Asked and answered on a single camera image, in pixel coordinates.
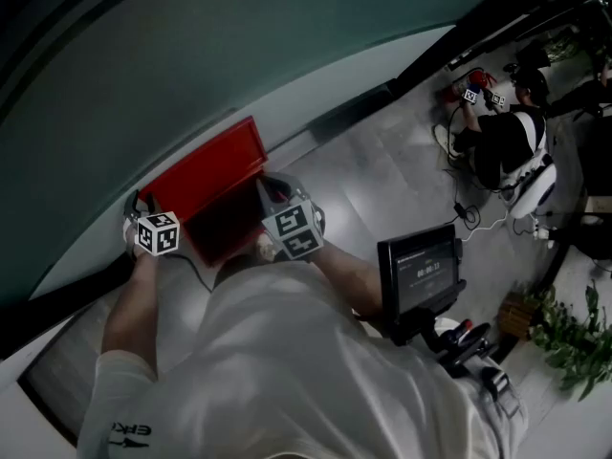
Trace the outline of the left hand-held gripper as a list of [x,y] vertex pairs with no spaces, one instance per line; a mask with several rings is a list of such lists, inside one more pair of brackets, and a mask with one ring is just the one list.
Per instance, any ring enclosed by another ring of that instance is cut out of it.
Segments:
[[133,190],[123,207],[122,236],[131,257],[150,254],[159,257],[179,247],[180,223],[173,211],[162,211],[152,192],[138,203],[139,191]]

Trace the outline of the person's right hand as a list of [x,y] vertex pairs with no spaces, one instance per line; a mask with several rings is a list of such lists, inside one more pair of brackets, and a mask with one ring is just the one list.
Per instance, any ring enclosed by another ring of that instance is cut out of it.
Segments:
[[261,263],[271,264],[281,255],[282,250],[267,232],[263,232],[256,239],[255,253]]

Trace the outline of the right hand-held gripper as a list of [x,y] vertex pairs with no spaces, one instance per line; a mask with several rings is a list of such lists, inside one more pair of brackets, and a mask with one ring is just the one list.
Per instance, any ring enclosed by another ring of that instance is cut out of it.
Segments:
[[323,246],[323,215],[297,177],[280,174],[279,179],[286,198],[280,202],[265,176],[256,180],[262,226],[282,250],[281,259],[304,260]]

